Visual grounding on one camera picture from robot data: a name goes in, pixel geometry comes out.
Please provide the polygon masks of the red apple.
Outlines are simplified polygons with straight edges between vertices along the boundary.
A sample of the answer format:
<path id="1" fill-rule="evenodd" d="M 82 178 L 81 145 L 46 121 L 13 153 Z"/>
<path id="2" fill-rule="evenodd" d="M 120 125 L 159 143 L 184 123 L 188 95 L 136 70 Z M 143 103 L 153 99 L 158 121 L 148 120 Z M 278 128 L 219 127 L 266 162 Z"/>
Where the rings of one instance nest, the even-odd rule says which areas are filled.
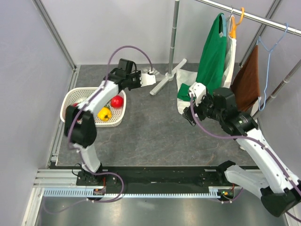
<path id="1" fill-rule="evenodd" d="M 124 98 L 122 96 L 116 95 L 111 99 L 111 106 L 113 108 L 121 108 L 124 103 Z"/>

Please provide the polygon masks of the yellow bell pepper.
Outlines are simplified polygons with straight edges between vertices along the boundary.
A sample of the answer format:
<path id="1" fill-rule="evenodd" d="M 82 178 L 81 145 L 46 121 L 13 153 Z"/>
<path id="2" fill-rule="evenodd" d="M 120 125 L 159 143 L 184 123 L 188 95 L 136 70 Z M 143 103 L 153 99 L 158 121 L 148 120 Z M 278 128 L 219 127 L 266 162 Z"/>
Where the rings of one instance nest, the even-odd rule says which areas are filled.
<path id="1" fill-rule="evenodd" d="M 109 119 L 111 119 L 112 113 L 108 107 L 103 107 L 97 114 L 97 117 L 101 121 L 108 121 Z"/>

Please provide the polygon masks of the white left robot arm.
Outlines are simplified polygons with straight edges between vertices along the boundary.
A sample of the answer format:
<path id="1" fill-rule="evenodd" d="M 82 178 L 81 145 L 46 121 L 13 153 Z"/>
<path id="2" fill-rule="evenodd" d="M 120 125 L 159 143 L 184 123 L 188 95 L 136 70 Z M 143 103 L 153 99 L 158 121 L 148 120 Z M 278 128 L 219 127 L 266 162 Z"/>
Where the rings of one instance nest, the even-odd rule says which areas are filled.
<path id="1" fill-rule="evenodd" d="M 141 71 L 137 70 L 135 62 L 120 59 L 118 66 L 104 77 L 91 96 L 77 106 L 66 108 L 64 134 L 81 157 L 78 186 L 99 185 L 104 178 L 94 145 L 97 136 L 95 117 L 120 91 L 141 87 L 140 77 Z"/>

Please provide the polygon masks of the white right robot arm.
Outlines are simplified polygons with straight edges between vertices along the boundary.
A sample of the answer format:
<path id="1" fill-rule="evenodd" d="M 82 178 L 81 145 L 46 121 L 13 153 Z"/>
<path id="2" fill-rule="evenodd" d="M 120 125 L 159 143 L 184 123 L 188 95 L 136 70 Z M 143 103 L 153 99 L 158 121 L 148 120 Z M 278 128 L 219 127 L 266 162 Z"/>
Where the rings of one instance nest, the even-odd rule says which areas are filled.
<path id="1" fill-rule="evenodd" d="M 216 182 L 239 185 L 258 197 L 265 209 L 280 217 L 301 202 L 301 180 L 280 160 L 263 136 L 253 117 L 238 109 L 234 93 L 221 87 L 210 94 L 201 83 L 189 87 L 190 106 L 183 117 L 191 125 L 200 126 L 200 121 L 209 118 L 219 122 L 226 136 L 215 138 L 233 139 L 251 156 L 264 175 L 250 173 L 232 161 L 219 165 Z"/>

